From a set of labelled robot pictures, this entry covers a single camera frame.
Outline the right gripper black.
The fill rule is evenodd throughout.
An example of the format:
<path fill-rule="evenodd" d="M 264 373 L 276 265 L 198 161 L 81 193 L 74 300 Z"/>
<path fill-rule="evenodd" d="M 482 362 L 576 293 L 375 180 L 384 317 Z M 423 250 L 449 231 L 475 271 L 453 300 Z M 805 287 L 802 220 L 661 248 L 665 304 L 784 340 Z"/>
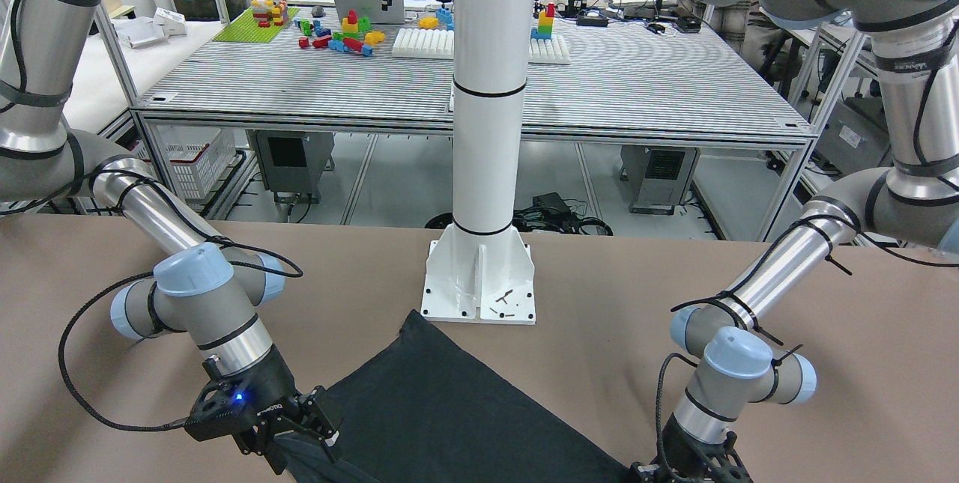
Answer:
<path fill-rule="evenodd" d="M 294 432 L 311 439 L 329 461 L 338 459 L 333 451 L 340 438 L 338 402 L 322 385 L 300 393 L 277 347 L 232 376 L 220 373 L 218 361 L 209 356 L 202 363 L 210 380 L 184 424 L 193 439 L 231 436 L 244 455 L 283 463 L 276 438 Z"/>

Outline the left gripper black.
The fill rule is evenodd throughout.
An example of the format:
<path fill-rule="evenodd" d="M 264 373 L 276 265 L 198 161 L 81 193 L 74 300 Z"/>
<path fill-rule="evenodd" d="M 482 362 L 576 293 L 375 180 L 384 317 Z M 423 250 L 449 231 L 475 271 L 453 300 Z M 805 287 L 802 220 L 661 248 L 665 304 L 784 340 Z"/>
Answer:
<path fill-rule="evenodd" d="M 662 438 L 661 456 L 650 465 L 634 462 L 630 482 L 752 482 L 741 462 L 736 432 L 726 431 L 721 443 L 705 443 L 684 431 L 674 417 L 668 419 Z"/>

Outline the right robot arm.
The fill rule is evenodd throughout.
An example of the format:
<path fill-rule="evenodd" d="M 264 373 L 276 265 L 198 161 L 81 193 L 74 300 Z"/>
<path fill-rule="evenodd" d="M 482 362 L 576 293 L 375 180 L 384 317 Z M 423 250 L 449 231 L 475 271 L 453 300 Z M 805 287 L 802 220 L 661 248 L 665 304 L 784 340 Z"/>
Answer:
<path fill-rule="evenodd" d="M 187 332 L 210 380 L 185 419 L 196 441 L 232 437 L 245 455 L 261 455 L 275 473 L 294 457 L 278 443 L 297 433 L 309 452 L 336 462 L 340 418 L 325 391 L 297 390 L 290 369 L 250 298 L 284 276 L 280 258 L 217 233 L 154 179 L 141 159 L 116 143 L 63 124 L 76 65 L 102 0 L 13 0 L 2 32 L 2 200 L 41 204 L 89 195 L 114 207 L 154 238 L 169 257 L 155 266 L 153 293 L 140 279 L 111 312 L 114 326 L 134 339 Z"/>

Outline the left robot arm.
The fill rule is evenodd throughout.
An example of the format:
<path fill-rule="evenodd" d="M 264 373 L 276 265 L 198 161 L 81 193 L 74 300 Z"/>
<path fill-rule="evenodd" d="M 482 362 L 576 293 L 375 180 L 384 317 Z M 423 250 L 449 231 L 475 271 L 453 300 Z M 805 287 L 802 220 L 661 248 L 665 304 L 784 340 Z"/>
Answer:
<path fill-rule="evenodd" d="M 844 11 L 872 39 L 891 168 L 836 180 L 736 284 L 675 306 L 671 336 L 698 367 L 641 481 L 747 482 L 732 424 L 748 402 L 808 400 L 811 363 L 773 350 L 760 317 L 832 250 L 875 233 L 957 251 L 957 0 L 758 0 L 778 25 L 818 25 Z"/>

